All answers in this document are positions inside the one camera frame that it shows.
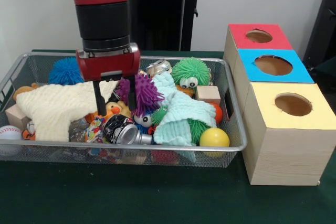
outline yellow ball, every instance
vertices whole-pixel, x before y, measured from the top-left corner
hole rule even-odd
[[[203,132],[200,138],[200,146],[229,147],[230,139],[225,131],[219,128],[210,128]],[[224,152],[204,152],[209,157],[222,157]]]

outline baseball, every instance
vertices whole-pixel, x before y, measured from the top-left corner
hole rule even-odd
[[[21,130],[11,125],[3,126],[0,128],[0,139],[21,140]],[[21,145],[0,144],[0,156],[14,156],[18,154],[21,149]]]

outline basket handle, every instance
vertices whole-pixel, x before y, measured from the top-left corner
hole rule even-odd
[[[0,112],[3,112],[5,108],[7,108],[7,105],[9,101],[11,100],[11,97],[13,96],[15,92],[15,88],[13,85],[13,82],[11,79],[9,79],[3,86],[3,88],[0,90]]]

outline blue spiky ball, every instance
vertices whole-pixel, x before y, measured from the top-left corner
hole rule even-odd
[[[49,84],[74,85],[84,82],[75,57],[69,57],[55,62],[49,74]]]

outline metal basket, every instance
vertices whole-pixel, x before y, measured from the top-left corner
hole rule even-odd
[[[54,62],[74,54],[31,52],[19,57],[0,83],[0,126],[8,125],[5,110],[14,105],[13,93],[21,86],[33,82],[47,83]],[[182,58],[141,57],[145,69],[158,59],[168,60],[172,66]],[[66,163],[116,163],[141,165],[174,165],[198,167],[227,167],[236,153],[247,144],[246,133],[239,112],[236,94],[228,64],[220,59],[201,59],[211,69],[212,82],[218,86],[224,118],[220,124],[230,138],[230,147],[185,147],[163,145],[113,145],[72,142],[0,140],[0,160],[66,162]],[[16,146],[15,155],[1,155],[1,149]],[[93,155],[104,152],[105,155]]]

